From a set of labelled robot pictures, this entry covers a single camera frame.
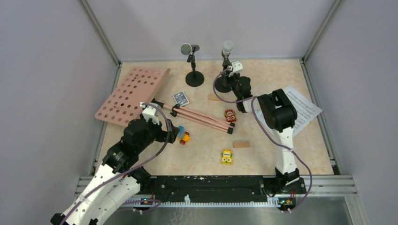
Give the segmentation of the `pink music stand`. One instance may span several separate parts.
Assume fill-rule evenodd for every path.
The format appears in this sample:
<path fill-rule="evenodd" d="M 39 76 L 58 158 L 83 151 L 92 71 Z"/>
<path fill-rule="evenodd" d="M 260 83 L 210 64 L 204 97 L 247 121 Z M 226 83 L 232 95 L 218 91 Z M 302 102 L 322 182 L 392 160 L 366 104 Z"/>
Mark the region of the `pink music stand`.
<path fill-rule="evenodd" d="M 155 95 L 163 87 L 170 69 L 134 67 L 117 85 L 115 90 L 97 110 L 98 120 L 127 127 L 133 119 L 140 118 L 145 106 L 142 103 L 155 103 L 168 109 L 172 115 L 205 125 L 216 130 L 233 133 L 234 123 L 227 122 L 182 106 L 170 106 L 156 101 Z"/>

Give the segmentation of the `sheet music page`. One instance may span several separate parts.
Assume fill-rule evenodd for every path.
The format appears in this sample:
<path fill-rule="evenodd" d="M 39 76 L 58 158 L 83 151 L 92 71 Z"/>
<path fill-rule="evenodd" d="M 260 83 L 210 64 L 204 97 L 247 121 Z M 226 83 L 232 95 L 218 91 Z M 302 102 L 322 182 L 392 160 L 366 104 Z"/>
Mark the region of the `sheet music page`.
<path fill-rule="evenodd" d="M 298 117 L 295 120 L 293 128 L 293 137 L 295 137 L 322 112 L 322 109 L 304 97 L 292 86 L 287 86 L 283 91 L 297 111 Z"/>

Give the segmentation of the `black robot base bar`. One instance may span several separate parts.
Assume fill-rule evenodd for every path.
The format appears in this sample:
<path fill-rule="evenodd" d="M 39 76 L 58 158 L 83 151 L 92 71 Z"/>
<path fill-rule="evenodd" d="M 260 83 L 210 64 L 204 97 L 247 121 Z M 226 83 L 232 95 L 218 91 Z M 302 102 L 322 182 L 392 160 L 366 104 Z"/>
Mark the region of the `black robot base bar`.
<path fill-rule="evenodd" d="M 273 177 L 249 176 L 156 176 L 139 192 L 163 203 L 266 202 L 280 193 Z"/>

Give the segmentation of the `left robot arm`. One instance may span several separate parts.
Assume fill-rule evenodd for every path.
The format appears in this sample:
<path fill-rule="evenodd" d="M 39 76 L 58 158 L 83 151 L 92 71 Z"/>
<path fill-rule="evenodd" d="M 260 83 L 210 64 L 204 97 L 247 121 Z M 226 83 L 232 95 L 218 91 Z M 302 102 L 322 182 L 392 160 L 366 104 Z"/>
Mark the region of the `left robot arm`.
<path fill-rule="evenodd" d="M 139 154 L 153 142 L 173 143 L 180 131 L 166 120 L 162 123 L 143 117 L 129 122 L 120 141 L 113 145 L 102 160 L 90 183 L 80 196 L 63 213 L 56 213 L 53 225 L 102 225 L 133 195 L 149 191 L 150 175 L 143 167 L 131 167 L 138 162 Z"/>

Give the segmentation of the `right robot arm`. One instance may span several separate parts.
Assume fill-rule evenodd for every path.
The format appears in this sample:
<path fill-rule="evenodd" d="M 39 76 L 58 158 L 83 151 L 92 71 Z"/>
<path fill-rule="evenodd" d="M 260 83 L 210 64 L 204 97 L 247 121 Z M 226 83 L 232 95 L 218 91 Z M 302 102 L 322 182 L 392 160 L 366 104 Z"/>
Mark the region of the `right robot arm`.
<path fill-rule="evenodd" d="M 265 124 L 273 132 L 272 142 L 279 147 L 276 162 L 275 187 L 281 193 L 288 193 L 299 180 L 299 170 L 291 152 L 293 148 L 293 128 L 298 117 L 297 111 L 283 89 L 262 94 L 252 101 L 251 79 L 234 75 L 224 79 L 237 98 L 237 109 L 242 113 L 260 111 Z"/>

